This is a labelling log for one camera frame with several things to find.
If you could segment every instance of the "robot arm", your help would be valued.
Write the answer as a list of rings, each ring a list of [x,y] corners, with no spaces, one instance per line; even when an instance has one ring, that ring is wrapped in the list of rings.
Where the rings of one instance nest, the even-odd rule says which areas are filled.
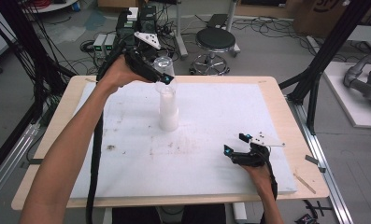
[[[368,81],[366,83],[357,79],[358,76],[363,72],[363,68],[366,65],[367,61],[368,56],[362,58],[359,62],[352,66],[345,74],[343,84],[346,87],[359,91],[363,94],[363,97],[371,100],[371,72],[369,73]]]

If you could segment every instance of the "forearm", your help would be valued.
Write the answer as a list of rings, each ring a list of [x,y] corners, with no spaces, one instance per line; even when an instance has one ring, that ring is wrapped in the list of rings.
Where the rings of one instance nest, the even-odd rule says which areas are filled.
[[[270,186],[258,188],[258,194],[264,206],[264,219],[266,224],[281,224],[284,223],[281,214],[278,210],[273,192]]]
[[[21,222],[62,222],[69,195],[108,96],[109,91],[104,86],[97,85],[83,107],[52,144],[30,189]],[[37,220],[36,217],[49,220]]]

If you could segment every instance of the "bracket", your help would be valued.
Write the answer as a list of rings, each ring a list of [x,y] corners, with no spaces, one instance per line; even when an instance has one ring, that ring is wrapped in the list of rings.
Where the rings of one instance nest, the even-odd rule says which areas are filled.
[[[156,49],[160,49],[161,45],[159,44],[158,36],[156,34],[147,34],[135,32],[135,36],[144,41],[145,43],[153,46]]]
[[[259,132],[258,134],[254,135],[250,139],[250,142],[262,147],[285,147],[285,143],[262,132]]]

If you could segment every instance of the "cardboard box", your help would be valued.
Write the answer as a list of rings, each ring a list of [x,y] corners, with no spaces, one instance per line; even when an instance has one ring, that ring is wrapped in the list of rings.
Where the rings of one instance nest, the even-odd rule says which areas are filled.
[[[98,0],[99,7],[142,7],[148,0]]]
[[[299,35],[326,37],[346,8],[342,1],[304,1],[293,20],[293,29]]]
[[[252,6],[237,2],[237,16],[265,16],[274,18],[293,18],[303,0],[287,0],[285,7]]]

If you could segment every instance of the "hand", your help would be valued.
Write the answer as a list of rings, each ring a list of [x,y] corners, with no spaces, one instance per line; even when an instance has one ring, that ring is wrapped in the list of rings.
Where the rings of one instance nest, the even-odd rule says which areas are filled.
[[[267,169],[266,164],[263,166],[252,167],[252,166],[241,166],[243,167],[250,175],[252,182],[260,194],[262,190],[270,189],[271,192],[271,180],[270,173]]]
[[[108,87],[109,93],[118,90],[132,81],[150,82],[145,78],[134,73],[126,64],[124,56],[121,55],[106,71],[104,77],[100,80],[99,85]]]

